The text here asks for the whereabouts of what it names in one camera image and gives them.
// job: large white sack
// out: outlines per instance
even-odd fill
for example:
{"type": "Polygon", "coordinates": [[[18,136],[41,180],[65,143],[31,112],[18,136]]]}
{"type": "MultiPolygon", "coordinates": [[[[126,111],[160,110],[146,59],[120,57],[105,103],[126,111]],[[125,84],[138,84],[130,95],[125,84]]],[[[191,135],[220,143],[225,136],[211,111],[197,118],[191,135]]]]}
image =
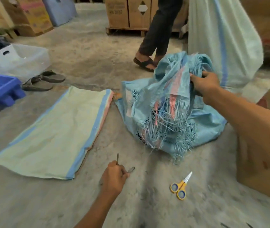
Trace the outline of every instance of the large white sack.
{"type": "Polygon", "coordinates": [[[188,53],[205,53],[221,86],[241,92],[263,63],[263,48],[239,0],[190,0],[188,53]]]}

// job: person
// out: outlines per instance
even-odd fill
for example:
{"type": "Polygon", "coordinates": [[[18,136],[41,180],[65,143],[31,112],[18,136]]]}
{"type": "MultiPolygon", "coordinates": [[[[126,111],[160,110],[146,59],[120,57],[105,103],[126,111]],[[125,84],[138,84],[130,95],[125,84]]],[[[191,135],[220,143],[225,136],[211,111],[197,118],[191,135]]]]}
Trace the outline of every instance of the person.
{"type": "MultiPolygon", "coordinates": [[[[270,110],[221,88],[216,74],[203,71],[202,76],[190,75],[190,79],[202,95],[204,103],[216,109],[245,140],[254,141],[261,148],[261,157],[270,159],[270,110]]],[[[77,228],[102,227],[111,204],[128,177],[124,167],[117,166],[115,161],[109,164],[105,173],[104,190],[77,228]]]]}
{"type": "Polygon", "coordinates": [[[135,54],[134,62],[141,68],[153,72],[159,61],[166,55],[173,23],[182,5],[183,0],[158,0],[158,10],[135,54]]]}

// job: blue plastic pallet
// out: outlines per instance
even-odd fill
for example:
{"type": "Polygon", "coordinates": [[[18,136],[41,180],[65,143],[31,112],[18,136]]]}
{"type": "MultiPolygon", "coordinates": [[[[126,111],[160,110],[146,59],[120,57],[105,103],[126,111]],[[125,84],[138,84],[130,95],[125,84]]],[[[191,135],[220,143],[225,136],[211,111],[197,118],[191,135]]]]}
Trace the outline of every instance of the blue plastic pallet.
{"type": "Polygon", "coordinates": [[[16,77],[0,75],[0,104],[9,107],[12,106],[17,99],[26,96],[21,89],[21,81],[16,77]]]}

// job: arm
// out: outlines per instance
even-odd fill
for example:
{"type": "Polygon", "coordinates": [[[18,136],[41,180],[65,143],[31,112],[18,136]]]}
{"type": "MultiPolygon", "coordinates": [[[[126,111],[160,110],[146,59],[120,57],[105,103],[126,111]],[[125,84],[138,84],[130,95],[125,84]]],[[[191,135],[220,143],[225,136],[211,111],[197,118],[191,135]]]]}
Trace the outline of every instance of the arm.
{"type": "Polygon", "coordinates": [[[103,186],[99,196],[75,228],[101,228],[128,177],[129,173],[122,165],[117,165],[116,161],[109,163],[102,176],[103,186]]]}
{"type": "Polygon", "coordinates": [[[222,89],[216,74],[204,72],[203,76],[192,75],[191,80],[204,102],[216,109],[245,140],[259,146],[261,155],[270,160],[270,110],[222,89]]]}

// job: yellow scissors handle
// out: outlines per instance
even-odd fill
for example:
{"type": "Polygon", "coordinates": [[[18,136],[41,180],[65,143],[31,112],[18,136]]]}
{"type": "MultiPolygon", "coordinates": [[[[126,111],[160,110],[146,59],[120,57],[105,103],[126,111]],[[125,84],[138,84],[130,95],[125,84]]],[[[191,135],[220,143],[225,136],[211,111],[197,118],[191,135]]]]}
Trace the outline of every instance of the yellow scissors handle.
{"type": "Polygon", "coordinates": [[[176,196],[179,200],[184,200],[186,198],[186,183],[181,181],[178,183],[173,183],[170,186],[170,190],[172,193],[176,193],[176,196]]]}

